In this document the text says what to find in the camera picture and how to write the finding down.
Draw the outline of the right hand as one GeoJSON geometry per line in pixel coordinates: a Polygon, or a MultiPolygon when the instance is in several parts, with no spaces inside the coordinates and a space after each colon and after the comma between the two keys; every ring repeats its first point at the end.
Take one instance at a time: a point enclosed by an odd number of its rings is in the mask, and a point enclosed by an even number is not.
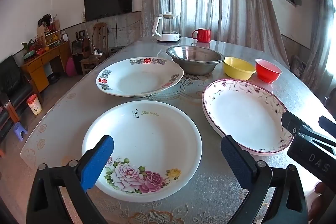
{"type": "Polygon", "coordinates": [[[308,212],[308,221],[310,223],[313,223],[314,221],[316,222],[320,219],[323,209],[330,205],[332,200],[331,196],[334,195],[329,187],[323,182],[319,182],[315,186],[314,192],[318,194],[318,196],[311,203],[311,207],[308,212]]]}

